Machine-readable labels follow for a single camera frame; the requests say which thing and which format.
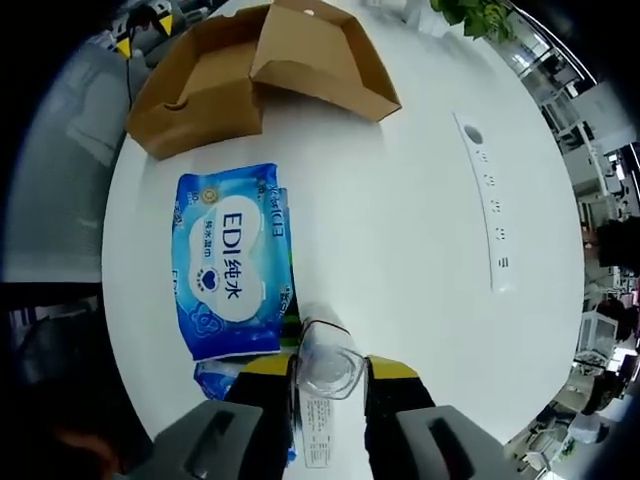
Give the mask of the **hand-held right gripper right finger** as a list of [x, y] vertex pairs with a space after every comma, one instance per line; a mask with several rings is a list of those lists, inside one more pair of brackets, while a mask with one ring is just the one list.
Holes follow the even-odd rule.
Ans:
[[513, 479], [503, 445], [450, 405], [436, 405], [419, 374], [365, 358], [364, 445], [375, 479]]

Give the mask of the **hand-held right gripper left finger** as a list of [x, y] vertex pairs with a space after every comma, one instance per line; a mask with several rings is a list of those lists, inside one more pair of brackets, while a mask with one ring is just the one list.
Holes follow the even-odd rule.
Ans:
[[222, 401], [206, 400], [154, 440], [154, 479], [280, 479], [293, 444], [294, 355], [262, 356]]

